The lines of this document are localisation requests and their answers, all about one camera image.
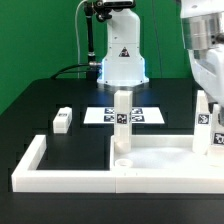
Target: white tray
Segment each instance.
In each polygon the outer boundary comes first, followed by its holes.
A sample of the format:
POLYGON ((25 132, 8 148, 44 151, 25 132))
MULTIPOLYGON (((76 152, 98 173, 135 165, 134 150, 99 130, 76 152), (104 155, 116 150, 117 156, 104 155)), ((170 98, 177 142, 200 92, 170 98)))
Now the white tray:
POLYGON ((47 145, 46 136, 37 135, 12 174, 13 191, 224 193, 224 169, 191 152, 192 140, 181 135, 132 136, 132 151, 119 155, 111 137, 110 171, 39 171, 47 145))
POLYGON ((224 193, 224 169, 193 153, 192 142, 191 135, 137 135, 132 136, 131 152, 117 154, 112 137, 116 192, 224 193))

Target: black tabletop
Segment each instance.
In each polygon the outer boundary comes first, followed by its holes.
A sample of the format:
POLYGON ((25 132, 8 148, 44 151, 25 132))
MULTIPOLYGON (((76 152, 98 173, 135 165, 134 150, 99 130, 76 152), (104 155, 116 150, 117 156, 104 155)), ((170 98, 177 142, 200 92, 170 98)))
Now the black tabletop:
MULTIPOLYGON (((134 93, 133 106, 159 107, 165 124, 135 124, 133 134, 193 134, 197 88, 192 79, 151 80, 134 93)), ((48 144, 39 170, 108 170, 113 125, 83 121, 87 107, 113 107, 113 94, 93 81, 37 80, 0 116, 0 223, 224 221, 223 195, 12 192, 11 174, 36 134, 46 134, 48 144), (54 135, 53 119, 65 106, 72 108, 71 127, 54 135)))

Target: warning label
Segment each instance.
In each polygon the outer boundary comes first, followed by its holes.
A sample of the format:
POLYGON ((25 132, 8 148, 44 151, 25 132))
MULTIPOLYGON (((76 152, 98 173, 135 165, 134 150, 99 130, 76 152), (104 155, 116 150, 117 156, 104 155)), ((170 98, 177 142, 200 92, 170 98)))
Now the warning label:
POLYGON ((130 57, 126 47, 123 48, 123 50, 121 51, 119 57, 130 57))

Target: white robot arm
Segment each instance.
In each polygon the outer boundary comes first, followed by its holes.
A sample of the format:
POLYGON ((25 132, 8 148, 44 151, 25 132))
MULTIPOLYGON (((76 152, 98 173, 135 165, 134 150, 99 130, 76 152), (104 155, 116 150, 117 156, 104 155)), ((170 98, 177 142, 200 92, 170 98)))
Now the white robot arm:
POLYGON ((196 82, 224 107, 223 0, 182 0, 182 30, 196 82))
POLYGON ((140 54, 140 19, 131 11, 134 0, 98 0, 97 19, 107 21, 108 48, 102 61, 99 87, 130 89, 147 85, 145 60, 140 54))

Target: tall white block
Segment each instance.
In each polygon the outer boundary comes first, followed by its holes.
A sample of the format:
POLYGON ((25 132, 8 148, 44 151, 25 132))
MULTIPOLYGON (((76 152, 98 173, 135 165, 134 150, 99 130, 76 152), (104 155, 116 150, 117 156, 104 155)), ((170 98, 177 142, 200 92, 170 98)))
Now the tall white block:
POLYGON ((118 153, 127 153, 131 151, 132 98, 132 91, 118 90, 114 94, 114 138, 115 150, 118 153))
POLYGON ((224 127, 219 124, 220 106, 214 105, 211 125, 211 145, 208 149, 209 164, 224 166, 224 127))
POLYGON ((205 92, 200 90, 197 95, 195 128, 192 151, 204 155, 211 144, 211 119, 208 100, 205 92))

